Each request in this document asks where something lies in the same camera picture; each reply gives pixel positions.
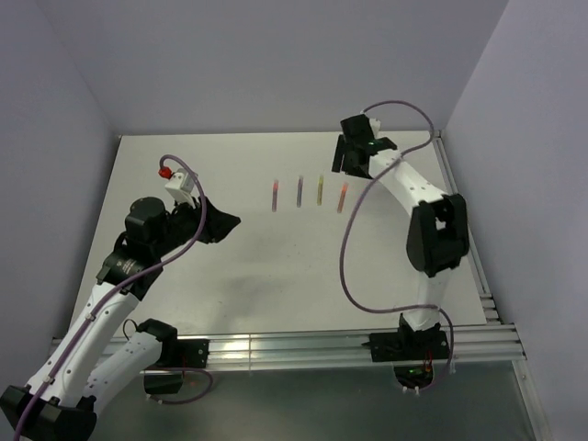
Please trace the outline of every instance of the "white connector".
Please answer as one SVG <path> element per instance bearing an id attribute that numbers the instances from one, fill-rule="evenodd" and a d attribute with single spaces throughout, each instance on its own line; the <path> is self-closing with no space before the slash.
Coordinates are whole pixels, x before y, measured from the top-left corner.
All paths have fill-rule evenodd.
<path id="1" fill-rule="evenodd" d="M 194 181 L 183 168 L 178 169 L 165 184 L 165 189 L 178 204 L 187 202 L 192 208 L 195 208 L 196 205 L 192 199 L 193 188 Z"/>
<path id="2" fill-rule="evenodd" d="M 379 119 L 370 118 L 369 125 L 371 126 L 371 131 L 374 133 L 374 138 L 377 138 L 379 134 L 379 128 L 382 126 L 382 123 L 379 122 Z"/>

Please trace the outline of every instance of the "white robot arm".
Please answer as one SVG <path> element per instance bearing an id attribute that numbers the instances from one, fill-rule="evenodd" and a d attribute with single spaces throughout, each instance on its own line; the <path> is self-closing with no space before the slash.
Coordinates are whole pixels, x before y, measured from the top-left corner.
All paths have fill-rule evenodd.
<path id="1" fill-rule="evenodd" d="M 378 138 L 378 121 L 360 114 L 341 121 L 341 127 L 343 134 L 337 142 L 332 170 L 366 179 L 377 176 L 399 200 L 411 218 L 406 252 L 419 281 L 416 302 L 401 308 L 404 313 L 398 331 L 371 334 L 365 345 L 371 348 L 374 362 L 447 359 L 447 337 L 439 323 L 439 308 L 452 270 L 469 251 L 466 202 L 460 194 L 448 195 L 432 185 L 402 159 L 394 142 Z M 412 370 L 407 374 L 395 368 L 397 378 L 406 380 L 401 381 L 403 385 L 416 389 L 432 381 L 430 372 L 413 375 Z"/>
<path id="2" fill-rule="evenodd" d="M 174 210 L 166 211 L 158 198 L 141 198 L 131 205 L 125 231 L 96 276 L 80 316 L 27 386 L 9 386 L 0 397 L 8 421 L 17 432 L 22 427 L 21 434 L 32 441 L 87 440 L 98 415 L 141 370 L 153 365 L 174 367 L 182 347 L 177 329 L 150 319 L 95 368 L 114 332 L 162 274 L 162 258 L 196 239 L 219 242 L 241 221 L 218 211 L 208 199 L 206 210 L 202 209 L 202 200 L 196 202 L 191 196 L 195 183 L 185 169 L 172 173 L 163 167 L 160 175 L 168 179 L 165 188 L 175 200 Z M 201 216 L 206 219 L 199 229 Z M 135 277 L 138 273 L 144 276 Z M 61 367 L 55 374 L 58 363 Z"/>
<path id="3" fill-rule="evenodd" d="M 386 150 L 370 157 L 369 172 L 373 175 L 378 175 L 399 155 L 398 151 Z M 443 197 L 447 196 L 446 192 L 433 186 L 406 161 L 400 161 L 379 182 L 398 199 L 409 216 L 413 214 L 413 209 L 418 207 L 422 201 L 436 202 L 443 200 Z M 436 273 L 434 277 L 429 277 L 424 271 L 419 271 L 416 303 L 441 306 L 451 272 L 452 269 L 448 268 Z M 439 322 L 439 312 L 426 309 L 407 311 L 404 313 L 404 320 L 414 331 L 422 331 L 435 326 Z"/>

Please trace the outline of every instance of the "white table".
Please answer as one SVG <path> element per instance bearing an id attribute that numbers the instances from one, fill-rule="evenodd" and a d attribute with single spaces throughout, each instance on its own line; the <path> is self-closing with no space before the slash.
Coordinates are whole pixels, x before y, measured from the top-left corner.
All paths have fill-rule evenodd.
<path id="1" fill-rule="evenodd" d="M 345 298 L 338 254 L 349 212 L 366 180 L 330 172 L 337 133 L 273 133 L 124 137 L 75 305 L 87 300 L 102 261 L 124 229 L 130 204 L 155 196 L 172 199 L 157 175 L 164 153 L 180 156 L 199 174 L 212 203 L 240 216 L 222 243 L 197 243 L 168 266 L 130 316 L 155 318 L 181 334 L 248 334 L 395 327 L 398 315 L 371 315 Z M 425 132 L 389 132 L 401 148 Z M 433 146 L 408 160 L 445 188 Z M 317 183 L 324 174 L 322 206 Z M 304 176 L 302 208 L 296 187 Z M 278 210 L 271 211 L 274 179 Z M 341 186 L 349 183 L 337 214 Z M 346 273 L 356 299 L 373 308 L 414 303 L 416 277 L 404 249 L 409 217 L 382 186 L 375 186 L 357 216 L 347 249 Z M 455 325 L 486 323 L 468 259 L 455 270 L 444 308 Z"/>

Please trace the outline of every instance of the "red connector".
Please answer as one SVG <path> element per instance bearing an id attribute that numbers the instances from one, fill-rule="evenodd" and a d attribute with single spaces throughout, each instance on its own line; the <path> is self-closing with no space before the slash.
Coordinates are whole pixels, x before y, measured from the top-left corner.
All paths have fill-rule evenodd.
<path id="1" fill-rule="evenodd" d="M 173 174 L 174 172 L 172 172 L 172 169 L 169 167 L 162 167 L 159 169 L 159 176 L 164 179 L 171 179 Z"/>

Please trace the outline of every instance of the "white wall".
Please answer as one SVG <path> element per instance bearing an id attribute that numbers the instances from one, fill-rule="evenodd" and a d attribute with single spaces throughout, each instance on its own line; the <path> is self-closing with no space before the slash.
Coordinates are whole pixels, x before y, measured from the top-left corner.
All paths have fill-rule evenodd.
<path id="1" fill-rule="evenodd" d="M 38 0 L 118 133 L 445 127 L 506 0 Z M 382 109 L 387 129 L 424 128 Z"/>
<path id="2" fill-rule="evenodd" d="M 68 323 L 115 142 L 43 13 L 0 5 L 0 390 Z M 12 439 L 0 416 L 0 439 Z"/>
<path id="3" fill-rule="evenodd" d="M 501 313 L 559 440 L 588 430 L 588 3 L 511 0 L 447 126 Z"/>

